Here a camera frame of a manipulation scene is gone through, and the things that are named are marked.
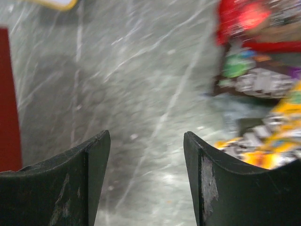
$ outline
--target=chocolate bar wrapper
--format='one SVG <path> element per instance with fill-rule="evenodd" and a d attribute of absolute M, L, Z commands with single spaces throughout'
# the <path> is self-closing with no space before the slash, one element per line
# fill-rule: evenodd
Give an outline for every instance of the chocolate bar wrapper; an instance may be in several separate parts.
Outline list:
<path fill-rule="evenodd" d="M 227 44 L 213 95 L 280 100 L 299 79 L 301 68 L 275 61 L 271 56 Z"/>
<path fill-rule="evenodd" d="M 262 120 L 241 137 L 215 147 L 249 164 L 274 169 L 301 159 L 301 81 Z"/>

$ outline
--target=dark red object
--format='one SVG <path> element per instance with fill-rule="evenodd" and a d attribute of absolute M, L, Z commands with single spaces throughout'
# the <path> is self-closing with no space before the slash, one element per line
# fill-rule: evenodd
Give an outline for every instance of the dark red object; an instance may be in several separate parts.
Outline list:
<path fill-rule="evenodd" d="M 0 28 L 0 172 L 22 167 L 21 140 L 7 28 Z"/>
<path fill-rule="evenodd" d="M 224 45 L 229 41 L 234 27 L 237 24 L 240 6 L 245 0 L 221 0 L 218 6 L 219 25 L 216 33 L 218 45 Z M 245 41 L 244 47 L 250 47 L 260 52 L 301 52 L 301 41 L 277 42 L 277 43 L 257 43 L 255 41 Z"/>

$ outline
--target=yellow object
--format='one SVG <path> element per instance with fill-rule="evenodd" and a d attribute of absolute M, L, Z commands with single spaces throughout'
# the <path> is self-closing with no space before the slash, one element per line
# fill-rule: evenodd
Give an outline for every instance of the yellow object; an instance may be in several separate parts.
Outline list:
<path fill-rule="evenodd" d="M 67 11 L 72 9 L 76 5 L 78 0 L 27 0 L 27 1 L 36 2 L 43 6 L 57 9 L 60 11 Z"/>
<path fill-rule="evenodd" d="M 219 141 L 215 147 L 244 162 L 274 169 L 301 158 L 301 81 L 243 137 Z"/>

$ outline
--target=gray marble surface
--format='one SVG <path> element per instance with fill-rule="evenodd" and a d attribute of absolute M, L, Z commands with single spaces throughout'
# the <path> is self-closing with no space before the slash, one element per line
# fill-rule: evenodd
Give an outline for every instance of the gray marble surface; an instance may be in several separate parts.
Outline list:
<path fill-rule="evenodd" d="M 0 1 L 10 29 L 24 164 L 103 129 L 112 146 L 96 226 L 195 226 L 182 149 L 222 118 L 199 94 L 217 70 L 215 1 L 82 0 L 58 12 Z"/>

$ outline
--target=red package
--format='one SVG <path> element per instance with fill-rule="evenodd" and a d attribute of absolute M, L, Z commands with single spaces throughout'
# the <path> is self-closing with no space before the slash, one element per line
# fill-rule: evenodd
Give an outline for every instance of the red package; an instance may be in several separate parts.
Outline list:
<path fill-rule="evenodd" d="M 221 0 L 217 43 L 239 37 L 261 52 L 301 52 L 299 0 Z"/>

